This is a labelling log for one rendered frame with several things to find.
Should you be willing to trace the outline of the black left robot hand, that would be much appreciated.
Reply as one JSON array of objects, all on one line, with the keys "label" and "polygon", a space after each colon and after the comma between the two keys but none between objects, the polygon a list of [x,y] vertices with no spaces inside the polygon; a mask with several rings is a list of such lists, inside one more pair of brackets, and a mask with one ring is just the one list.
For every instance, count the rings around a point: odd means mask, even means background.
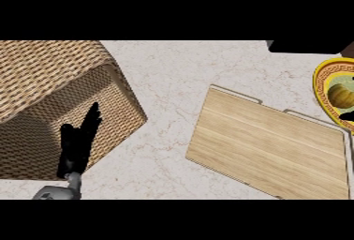
[{"label": "black left robot hand", "polygon": [[92,103],[79,127],[70,124],[60,126],[60,156],[55,177],[64,178],[69,173],[83,173],[91,153],[91,145],[100,126],[100,105]]}]

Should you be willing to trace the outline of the pale wooden tray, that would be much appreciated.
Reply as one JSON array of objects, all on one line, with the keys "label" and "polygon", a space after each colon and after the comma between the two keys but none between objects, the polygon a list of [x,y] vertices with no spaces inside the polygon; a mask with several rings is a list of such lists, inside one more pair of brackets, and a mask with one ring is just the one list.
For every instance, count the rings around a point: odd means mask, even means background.
[{"label": "pale wooden tray", "polygon": [[354,200],[350,131],[215,84],[185,158],[278,199]]}]

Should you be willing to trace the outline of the woven wicker basket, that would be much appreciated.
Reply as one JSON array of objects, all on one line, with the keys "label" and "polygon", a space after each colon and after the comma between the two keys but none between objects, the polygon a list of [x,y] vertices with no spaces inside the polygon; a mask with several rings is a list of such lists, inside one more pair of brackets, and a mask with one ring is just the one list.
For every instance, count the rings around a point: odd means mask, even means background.
[{"label": "woven wicker basket", "polygon": [[145,122],[119,64],[95,40],[0,40],[0,179],[54,181],[60,126],[92,105],[95,164]]}]

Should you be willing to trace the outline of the yellow patterned plate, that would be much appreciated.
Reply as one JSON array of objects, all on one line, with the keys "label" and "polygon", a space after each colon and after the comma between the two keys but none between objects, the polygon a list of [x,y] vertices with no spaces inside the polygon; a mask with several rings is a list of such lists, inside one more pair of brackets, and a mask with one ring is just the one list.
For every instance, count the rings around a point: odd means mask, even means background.
[{"label": "yellow patterned plate", "polygon": [[324,60],[312,74],[312,91],[319,107],[331,121],[346,128],[354,135],[354,121],[345,121],[339,118],[342,113],[354,111],[354,106],[347,109],[340,109],[330,104],[327,98],[328,88],[337,83],[354,92],[354,58],[337,57]]}]

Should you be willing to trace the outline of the black appliance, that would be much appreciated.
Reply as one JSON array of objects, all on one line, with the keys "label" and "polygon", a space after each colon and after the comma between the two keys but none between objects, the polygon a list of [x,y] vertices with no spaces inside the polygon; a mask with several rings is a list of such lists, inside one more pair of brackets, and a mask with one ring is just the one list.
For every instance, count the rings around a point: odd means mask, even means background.
[{"label": "black appliance", "polygon": [[350,40],[268,40],[271,53],[318,53],[336,54],[350,44]]}]

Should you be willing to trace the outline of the yellow-orange squash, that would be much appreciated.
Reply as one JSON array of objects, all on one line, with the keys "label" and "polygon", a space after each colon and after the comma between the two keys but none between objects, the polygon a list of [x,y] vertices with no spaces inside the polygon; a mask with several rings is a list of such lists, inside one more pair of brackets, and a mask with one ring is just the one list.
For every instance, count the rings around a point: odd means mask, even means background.
[{"label": "yellow-orange squash", "polygon": [[340,83],[328,88],[327,98],[330,104],[340,109],[347,109],[354,106],[354,92]]}]

